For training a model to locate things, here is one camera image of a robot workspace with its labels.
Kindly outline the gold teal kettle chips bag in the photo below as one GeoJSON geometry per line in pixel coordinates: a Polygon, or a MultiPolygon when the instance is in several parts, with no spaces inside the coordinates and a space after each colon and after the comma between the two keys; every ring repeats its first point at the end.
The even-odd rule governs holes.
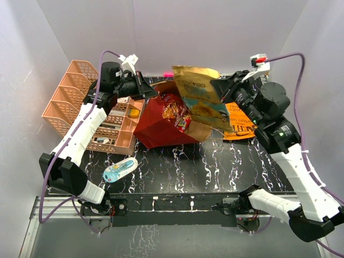
{"type": "Polygon", "coordinates": [[[234,132],[226,105],[220,102],[210,83],[220,77],[219,72],[193,66],[173,66],[172,69],[174,82],[192,120],[228,133],[234,132]]]}

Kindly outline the red brown paper bag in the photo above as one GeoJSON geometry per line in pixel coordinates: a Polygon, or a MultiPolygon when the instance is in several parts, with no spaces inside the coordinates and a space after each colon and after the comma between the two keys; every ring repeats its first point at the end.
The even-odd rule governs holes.
{"type": "Polygon", "coordinates": [[[162,117],[162,94],[172,93],[179,96],[174,81],[165,81],[153,85],[159,95],[151,98],[134,130],[134,136],[147,148],[195,144],[207,140],[212,132],[209,125],[192,121],[184,132],[162,117]]]}

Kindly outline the orange honey dijon chip bag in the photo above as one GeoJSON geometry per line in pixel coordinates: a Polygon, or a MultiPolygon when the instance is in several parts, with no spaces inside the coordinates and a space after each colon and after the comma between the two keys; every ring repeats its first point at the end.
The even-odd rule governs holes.
{"type": "Polygon", "coordinates": [[[224,140],[243,140],[255,137],[256,126],[249,120],[237,104],[227,103],[226,108],[230,114],[230,121],[234,132],[224,132],[224,140]]]}

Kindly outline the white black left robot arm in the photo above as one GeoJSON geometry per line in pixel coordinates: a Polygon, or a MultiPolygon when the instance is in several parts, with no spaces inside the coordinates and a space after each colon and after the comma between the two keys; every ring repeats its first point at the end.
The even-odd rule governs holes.
{"type": "Polygon", "coordinates": [[[98,79],[91,84],[67,134],[49,154],[43,153],[39,159],[45,187],[81,199],[99,214],[108,213],[111,208],[109,195],[93,184],[80,168],[82,156],[119,98],[131,97],[139,101],[157,95],[132,64],[103,62],[98,79]]]}

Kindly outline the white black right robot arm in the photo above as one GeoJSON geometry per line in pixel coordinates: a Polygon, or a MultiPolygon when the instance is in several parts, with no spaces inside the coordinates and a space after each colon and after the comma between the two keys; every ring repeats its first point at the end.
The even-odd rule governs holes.
{"type": "Polygon", "coordinates": [[[246,70],[210,83],[222,103],[235,102],[256,126],[254,134],[258,142],[282,169],[298,197],[298,201],[291,201],[252,185],[240,192],[238,200],[223,207],[245,213],[255,210],[269,213],[288,223],[304,242],[325,237],[343,224],[343,206],[319,186],[315,173],[307,170],[308,159],[302,152],[301,137],[283,115],[290,105],[285,88],[267,82],[254,91],[254,78],[246,70]]]}

